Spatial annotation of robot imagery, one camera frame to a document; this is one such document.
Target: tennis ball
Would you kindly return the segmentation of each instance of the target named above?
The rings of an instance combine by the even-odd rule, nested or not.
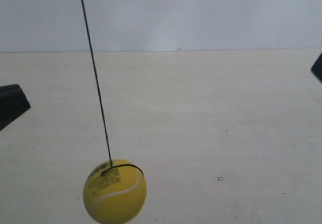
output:
[[[127,160],[97,166],[88,176],[83,192],[86,211],[101,224],[123,224],[143,207],[146,182],[140,168]]]

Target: black string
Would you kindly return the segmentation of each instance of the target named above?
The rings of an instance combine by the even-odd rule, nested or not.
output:
[[[84,20],[85,20],[85,25],[86,25],[87,38],[89,40],[90,51],[91,51],[91,56],[92,56],[92,62],[93,62],[95,80],[96,80],[97,93],[99,94],[99,99],[100,99],[100,106],[101,106],[101,112],[102,112],[102,120],[103,120],[103,126],[104,126],[104,131],[105,131],[105,138],[106,138],[107,150],[109,152],[110,165],[112,167],[113,166],[113,162],[112,162],[112,157],[111,157],[111,150],[110,150],[110,145],[109,145],[109,139],[108,139],[108,136],[107,136],[106,122],[105,122],[105,116],[104,116],[104,109],[103,109],[103,104],[102,104],[102,97],[101,97],[99,80],[98,80],[98,77],[97,77],[96,64],[95,64],[95,60],[94,60],[94,54],[93,54],[93,48],[92,48],[90,30],[89,30],[89,25],[87,23],[87,16],[86,16],[86,11],[85,11],[84,0],[80,0],[80,1],[82,1],[83,15],[84,15]]]

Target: string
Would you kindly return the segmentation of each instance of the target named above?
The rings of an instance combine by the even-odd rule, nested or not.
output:
[[[106,139],[106,144],[107,144],[107,150],[109,152],[110,166],[112,167],[113,166],[113,162],[112,162],[112,157],[111,157],[111,149],[110,149],[109,139],[108,139],[107,130],[106,130],[106,122],[105,122],[105,115],[104,115],[104,109],[103,109],[103,104],[102,104],[101,90],[100,90],[99,80],[98,80],[98,77],[97,77],[96,64],[95,64],[95,59],[94,59],[94,54],[93,54],[93,48],[92,48],[92,41],[91,41],[91,36],[90,36],[90,30],[89,30],[89,25],[88,25],[88,22],[87,22],[86,11],[85,11],[85,4],[84,4],[84,0],[80,0],[80,1],[82,2],[82,9],[83,9],[83,15],[84,15],[84,20],[85,20],[87,38],[88,38],[88,42],[89,42],[89,46],[90,46],[90,52],[91,52],[91,57],[92,57],[92,63],[93,63],[95,80],[96,80],[97,93],[99,95],[99,100],[100,100],[102,120],[103,120],[103,126],[104,126],[104,131],[105,131],[105,139]]]

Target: black object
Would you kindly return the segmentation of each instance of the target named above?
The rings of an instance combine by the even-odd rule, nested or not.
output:
[[[0,87],[0,131],[30,109],[19,85]]]
[[[314,65],[311,68],[311,72],[315,77],[322,83],[322,53],[315,61]]]

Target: wall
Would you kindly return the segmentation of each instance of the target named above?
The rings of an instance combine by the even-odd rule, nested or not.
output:
[[[321,0],[85,0],[94,49],[322,47]],[[80,0],[0,0],[0,51],[87,51]]]

